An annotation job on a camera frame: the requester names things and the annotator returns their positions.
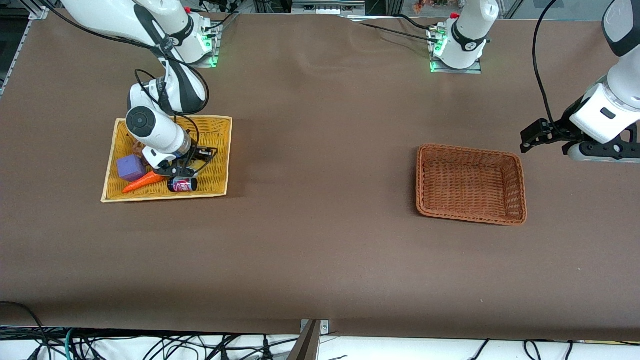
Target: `can label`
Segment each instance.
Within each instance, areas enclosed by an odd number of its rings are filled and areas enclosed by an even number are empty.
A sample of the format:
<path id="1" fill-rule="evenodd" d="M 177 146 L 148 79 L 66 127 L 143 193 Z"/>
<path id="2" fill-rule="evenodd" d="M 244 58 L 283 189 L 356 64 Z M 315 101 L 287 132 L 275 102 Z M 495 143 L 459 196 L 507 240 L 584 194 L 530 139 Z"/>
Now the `can label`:
<path id="1" fill-rule="evenodd" d="M 171 180 L 170 184 L 171 190 L 173 192 L 192 192 L 193 187 L 191 185 L 191 179 L 179 179 L 174 178 Z"/>

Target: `brown table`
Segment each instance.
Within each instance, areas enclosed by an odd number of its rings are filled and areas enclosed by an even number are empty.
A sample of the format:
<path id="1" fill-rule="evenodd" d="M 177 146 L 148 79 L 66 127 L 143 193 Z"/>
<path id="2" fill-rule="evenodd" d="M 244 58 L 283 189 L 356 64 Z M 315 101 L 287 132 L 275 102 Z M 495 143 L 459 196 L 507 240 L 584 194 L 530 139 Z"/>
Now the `brown table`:
<path id="1" fill-rule="evenodd" d="M 377 24 L 411 31 L 398 20 Z M 345 335 L 637 339 L 640 167 L 522 156 L 529 219 L 420 216 L 423 143 L 518 152 L 544 115 L 533 21 L 498 21 L 483 74 L 334 16 L 242 15 L 203 70 L 234 118 L 228 196 L 101 204 L 143 49 L 36 22 L 0 101 L 1 295 L 45 325 Z M 546 22 L 557 117 L 616 61 L 597 22 Z M 27 324 L 16 310 L 0 323 Z"/>

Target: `orange carrot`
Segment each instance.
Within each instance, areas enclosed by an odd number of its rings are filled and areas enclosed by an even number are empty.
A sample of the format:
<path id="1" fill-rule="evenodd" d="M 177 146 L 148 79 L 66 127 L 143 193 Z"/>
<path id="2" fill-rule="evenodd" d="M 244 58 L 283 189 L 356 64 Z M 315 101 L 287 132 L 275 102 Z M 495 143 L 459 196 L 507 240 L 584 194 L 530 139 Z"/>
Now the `orange carrot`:
<path id="1" fill-rule="evenodd" d="M 128 184 L 124 189 L 122 189 L 122 193 L 132 192 L 133 190 L 137 190 L 146 185 L 155 184 L 158 181 L 162 181 L 163 179 L 166 179 L 166 177 L 158 175 L 153 171 L 147 172 L 145 176 L 139 178 L 138 180 L 135 180 L 133 183 Z"/>

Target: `purple block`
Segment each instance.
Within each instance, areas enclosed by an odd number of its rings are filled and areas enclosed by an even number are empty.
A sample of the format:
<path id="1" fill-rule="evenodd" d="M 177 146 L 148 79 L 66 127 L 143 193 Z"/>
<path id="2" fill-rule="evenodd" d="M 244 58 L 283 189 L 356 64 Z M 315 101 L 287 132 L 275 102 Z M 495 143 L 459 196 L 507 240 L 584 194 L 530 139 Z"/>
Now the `purple block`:
<path id="1" fill-rule="evenodd" d="M 138 180 L 147 173 L 147 168 L 142 165 L 142 160 L 135 155 L 120 158 L 117 163 L 118 175 L 128 182 Z"/>

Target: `yellow wicker basket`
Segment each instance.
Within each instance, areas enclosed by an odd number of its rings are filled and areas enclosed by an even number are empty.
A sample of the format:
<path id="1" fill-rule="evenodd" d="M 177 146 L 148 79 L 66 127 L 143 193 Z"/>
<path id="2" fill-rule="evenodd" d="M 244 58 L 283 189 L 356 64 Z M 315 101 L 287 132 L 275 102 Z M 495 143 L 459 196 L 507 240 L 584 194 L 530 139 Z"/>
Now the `yellow wicker basket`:
<path id="1" fill-rule="evenodd" d="M 198 190 L 195 192 L 170 192 L 166 181 L 148 185 L 130 193 L 122 193 L 122 189 L 129 183 L 118 176 L 116 161 L 124 156 L 133 154 L 133 137 L 129 135 L 124 119 L 117 119 L 113 129 L 113 141 L 107 175 L 104 179 L 102 202 L 125 202 L 146 200 L 174 200 L 194 199 L 199 197 L 217 197 L 227 194 L 229 179 L 229 152 L 231 149 L 230 117 L 194 115 L 191 119 L 200 130 L 200 145 L 217 147 L 218 154 L 213 161 L 198 174 Z M 187 120 L 178 123 L 185 130 L 190 129 L 191 137 L 195 139 L 196 131 Z"/>

